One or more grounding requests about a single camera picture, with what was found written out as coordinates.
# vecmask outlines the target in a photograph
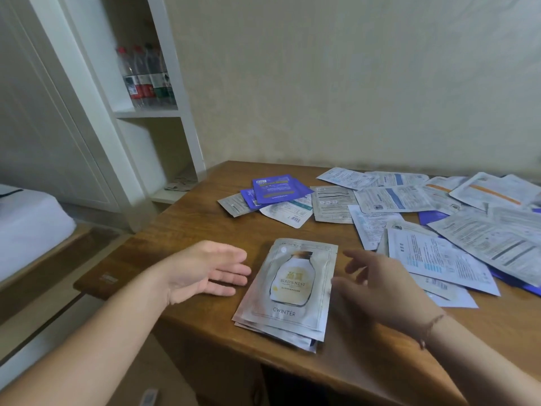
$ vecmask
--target water bottle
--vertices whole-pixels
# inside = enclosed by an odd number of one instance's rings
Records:
[[[152,88],[152,82],[145,63],[145,53],[143,49],[135,45],[134,46],[134,69],[135,74],[139,77],[141,88],[143,90],[143,105],[145,107],[154,107],[158,104],[156,95],[154,94],[154,88]]]
[[[152,82],[152,88],[156,95],[156,101],[160,106],[167,106],[169,102],[169,92],[163,73],[160,70],[159,55],[152,48],[151,43],[145,44],[145,63],[147,65],[150,81]]]
[[[163,59],[163,54],[161,50],[158,50],[159,54],[159,68],[162,71],[163,79],[165,80],[167,86],[167,93],[169,94],[169,103],[176,106],[175,94],[172,92],[171,81],[169,80],[169,73],[167,73],[166,61]]]
[[[124,79],[132,104],[134,108],[141,108],[143,106],[143,89],[139,83],[139,77],[135,73],[133,60],[124,47],[118,47],[116,52],[118,69]]]

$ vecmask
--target left hand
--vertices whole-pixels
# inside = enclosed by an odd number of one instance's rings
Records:
[[[232,296],[235,288],[211,282],[244,286],[252,270],[243,265],[246,251],[227,244],[201,241],[150,268],[167,284],[168,303],[176,304],[198,293]]]

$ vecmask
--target wooden table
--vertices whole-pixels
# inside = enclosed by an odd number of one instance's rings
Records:
[[[291,174],[306,185],[326,168],[225,162],[144,231],[129,239],[75,284],[80,291],[107,299],[139,272],[195,242],[226,242],[248,252],[253,275],[277,238],[297,238],[339,246],[336,272],[343,271],[345,248],[362,247],[354,225],[327,224],[310,218],[294,229],[255,212],[232,218],[216,202],[251,186],[251,179]],[[416,214],[404,218],[418,222]],[[449,309],[464,326],[511,362],[541,379],[541,299],[497,280],[500,298],[472,292],[480,309]],[[464,399],[436,360],[411,339],[355,314],[332,295],[325,342],[317,354],[283,345],[235,327],[231,317],[247,290],[218,298],[197,295],[169,307],[162,321],[169,333],[196,334],[249,358],[384,404],[463,404]]]

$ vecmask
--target right hand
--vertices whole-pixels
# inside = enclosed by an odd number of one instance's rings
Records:
[[[400,261],[365,250],[346,250],[352,258],[346,273],[361,269],[355,282],[334,277],[333,288],[385,326],[419,340],[427,324],[445,312],[437,306]]]

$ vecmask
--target white bedsheet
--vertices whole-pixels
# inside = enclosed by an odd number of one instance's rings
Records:
[[[18,188],[0,184],[0,194]],[[0,281],[9,278],[75,230],[55,197],[23,190],[0,198]]]

